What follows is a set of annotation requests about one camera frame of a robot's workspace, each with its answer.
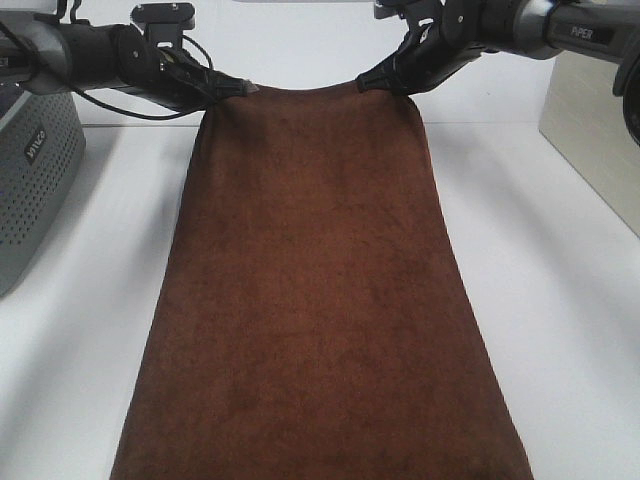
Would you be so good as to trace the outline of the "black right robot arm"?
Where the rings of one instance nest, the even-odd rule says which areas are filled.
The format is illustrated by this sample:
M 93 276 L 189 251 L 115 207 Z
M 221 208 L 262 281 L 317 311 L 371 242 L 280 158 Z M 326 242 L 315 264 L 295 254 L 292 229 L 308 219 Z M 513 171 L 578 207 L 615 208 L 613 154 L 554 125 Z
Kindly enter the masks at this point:
M 562 51 L 618 69 L 612 93 L 639 138 L 639 6 L 594 1 L 377 1 L 377 19 L 398 16 L 408 31 L 398 49 L 356 79 L 360 91 L 429 92 L 484 53 L 547 60 Z

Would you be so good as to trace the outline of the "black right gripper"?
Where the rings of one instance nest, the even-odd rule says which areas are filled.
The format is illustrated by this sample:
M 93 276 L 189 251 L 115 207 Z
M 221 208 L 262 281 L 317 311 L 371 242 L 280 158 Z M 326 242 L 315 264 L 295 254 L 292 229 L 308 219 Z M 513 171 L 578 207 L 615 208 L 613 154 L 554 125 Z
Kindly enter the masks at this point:
M 397 14 L 409 31 L 393 57 L 356 78 L 358 91 L 428 92 L 470 62 L 486 46 L 478 40 L 481 1 L 402 1 Z

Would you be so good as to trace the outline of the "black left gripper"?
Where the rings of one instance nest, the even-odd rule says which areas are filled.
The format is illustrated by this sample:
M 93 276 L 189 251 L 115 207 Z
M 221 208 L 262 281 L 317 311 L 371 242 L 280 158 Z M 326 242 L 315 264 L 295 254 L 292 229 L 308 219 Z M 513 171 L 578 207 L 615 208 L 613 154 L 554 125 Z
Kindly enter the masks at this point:
M 139 30 L 124 26 L 113 35 L 119 90 L 172 111 L 202 110 L 209 103 L 259 91 L 248 79 L 204 68 L 183 49 L 158 48 Z

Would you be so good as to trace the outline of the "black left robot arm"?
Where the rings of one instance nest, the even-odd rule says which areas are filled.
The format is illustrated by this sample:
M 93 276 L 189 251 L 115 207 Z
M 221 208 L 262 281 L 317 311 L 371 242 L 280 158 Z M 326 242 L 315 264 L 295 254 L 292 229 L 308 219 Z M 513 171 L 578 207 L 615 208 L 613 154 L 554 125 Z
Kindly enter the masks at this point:
M 182 43 L 194 25 L 188 2 L 143 4 L 129 24 L 94 26 L 58 13 L 1 13 L 1 78 L 36 95 L 112 89 L 168 109 L 169 118 L 205 110 L 257 88 L 200 64 Z

